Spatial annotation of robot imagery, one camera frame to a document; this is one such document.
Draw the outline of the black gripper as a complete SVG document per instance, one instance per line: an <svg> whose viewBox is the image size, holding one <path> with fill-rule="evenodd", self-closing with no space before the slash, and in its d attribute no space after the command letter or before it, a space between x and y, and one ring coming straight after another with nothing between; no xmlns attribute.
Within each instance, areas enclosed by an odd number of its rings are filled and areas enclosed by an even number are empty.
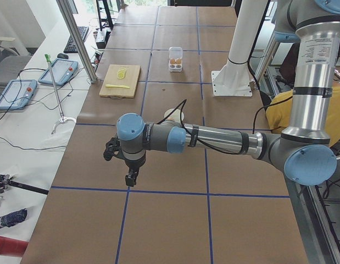
<svg viewBox="0 0 340 264"><path fill-rule="evenodd" d="M135 186L137 184L138 170L146 162L146 152L128 153L123 152L125 163L134 171L129 171L125 176L127 186Z"/></svg>

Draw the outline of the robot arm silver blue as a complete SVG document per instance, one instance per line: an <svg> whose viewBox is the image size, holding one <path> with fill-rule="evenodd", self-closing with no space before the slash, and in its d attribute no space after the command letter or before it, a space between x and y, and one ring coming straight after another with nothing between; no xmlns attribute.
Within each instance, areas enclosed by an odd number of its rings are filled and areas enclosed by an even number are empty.
<svg viewBox="0 0 340 264"><path fill-rule="evenodd" d="M138 114L124 114L104 158L125 161L127 186L136 184L148 150L181 153L196 146L250 155L302 185L318 185L333 175L337 159L328 146L325 124L340 43L340 1L278 1L275 36L282 42L300 43L287 128L281 134L248 134L167 118L146 123Z"/></svg>

